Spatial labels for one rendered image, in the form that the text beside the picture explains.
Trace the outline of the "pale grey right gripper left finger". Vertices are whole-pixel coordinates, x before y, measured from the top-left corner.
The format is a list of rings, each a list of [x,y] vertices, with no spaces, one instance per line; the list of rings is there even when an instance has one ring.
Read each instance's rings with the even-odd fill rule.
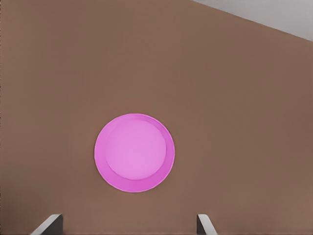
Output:
[[[63,215],[52,214],[30,235],[63,235]]]

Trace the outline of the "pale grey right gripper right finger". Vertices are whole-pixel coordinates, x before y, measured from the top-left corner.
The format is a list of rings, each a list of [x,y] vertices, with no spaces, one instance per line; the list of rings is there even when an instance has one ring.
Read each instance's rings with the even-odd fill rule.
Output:
[[[217,232],[206,214],[197,214],[197,235],[217,235]]]

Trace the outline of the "pink round plate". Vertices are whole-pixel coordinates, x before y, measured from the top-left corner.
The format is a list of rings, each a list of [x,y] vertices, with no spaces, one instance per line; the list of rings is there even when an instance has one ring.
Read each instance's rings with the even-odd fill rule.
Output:
[[[174,140],[154,117],[121,115],[99,132],[94,161],[110,186],[130,193],[148,191],[170,174],[175,161]]]

